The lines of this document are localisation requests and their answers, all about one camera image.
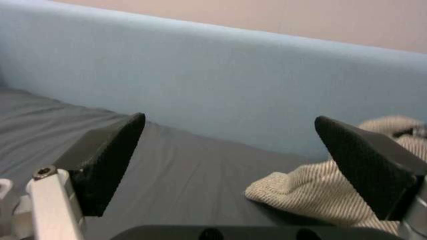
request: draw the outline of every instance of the mattress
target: mattress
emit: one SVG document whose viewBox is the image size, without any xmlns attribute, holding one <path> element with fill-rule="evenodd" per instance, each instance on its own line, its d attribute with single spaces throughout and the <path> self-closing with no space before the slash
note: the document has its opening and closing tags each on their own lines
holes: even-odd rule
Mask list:
<svg viewBox="0 0 427 240">
<path fill-rule="evenodd" d="M 88 130 L 124 117 L 0 88 L 0 176 L 13 180 L 16 189 L 25 194 L 25 184 L 35 169 L 55 162 Z M 104 215 L 86 218 L 85 236 L 110 239 L 140 225 L 323 224 L 244 196 L 250 183 L 310 162 L 294 154 L 202 137 L 147 121 Z"/>
</svg>

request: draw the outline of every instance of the bed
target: bed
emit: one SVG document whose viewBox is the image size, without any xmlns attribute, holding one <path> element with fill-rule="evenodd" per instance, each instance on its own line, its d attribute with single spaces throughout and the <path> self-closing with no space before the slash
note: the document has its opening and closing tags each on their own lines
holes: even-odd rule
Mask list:
<svg viewBox="0 0 427 240">
<path fill-rule="evenodd" d="M 90 129 L 142 112 L 87 239 L 138 225 L 324 224 L 245 199 L 324 160 L 319 115 L 427 119 L 427 55 L 51 1 L 0 0 L 0 173 L 22 192 Z"/>
<path fill-rule="evenodd" d="M 125 117 L 10 88 L 0 89 L 0 103 L 0 174 L 21 194 L 35 169 L 54 163 L 88 130 Z M 308 162 L 147 122 L 104 216 L 86 218 L 86 239 L 111 239 L 141 225 L 323 224 L 244 196 L 251 182 Z"/>
</svg>

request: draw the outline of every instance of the striped fabric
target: striped fabric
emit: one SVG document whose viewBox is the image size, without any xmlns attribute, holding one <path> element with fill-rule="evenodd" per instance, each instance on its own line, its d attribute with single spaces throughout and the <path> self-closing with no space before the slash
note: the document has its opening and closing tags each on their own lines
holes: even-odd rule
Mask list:
<svg viewBox="0 0 427 240">
<path fill-rule="evenodd" d="M 404 116 L 387 116 L 366 121 L 359 127 L 391 137 L 421 124 Z M 427 139 L 403 135 L 395 140 L 427 161 Z M 302 165 L 290 173 L 273 172 L 252 183 L 245 195 L 253 201 L 337 226 L 369 227 L 397 235 L 399 222 L 378 220 L 332 159 Z"/>
</svg>

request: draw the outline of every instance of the blue padded headboard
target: blue padded headboard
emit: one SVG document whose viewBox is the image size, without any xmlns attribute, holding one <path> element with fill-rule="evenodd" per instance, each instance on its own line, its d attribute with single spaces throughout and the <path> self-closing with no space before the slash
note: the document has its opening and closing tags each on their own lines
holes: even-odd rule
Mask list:
<svg viewBox="0 0 427 240">
<path fill-rule="evenodd" d="M 427 55 L 50 1 L 0 0 L 13 88 L 308 157 L 313 121 L 427 120 Z"/>
</svg>

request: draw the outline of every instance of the wall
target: wall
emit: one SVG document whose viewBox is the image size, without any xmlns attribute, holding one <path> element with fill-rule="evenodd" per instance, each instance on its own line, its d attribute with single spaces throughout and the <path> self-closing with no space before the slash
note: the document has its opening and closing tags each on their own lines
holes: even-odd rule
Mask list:
<svg viewBox="0 0 427 240">
<path fill-rule="evenodd" d="M 427 0 L 58 0 L 427 54 Z"/>
</svg>

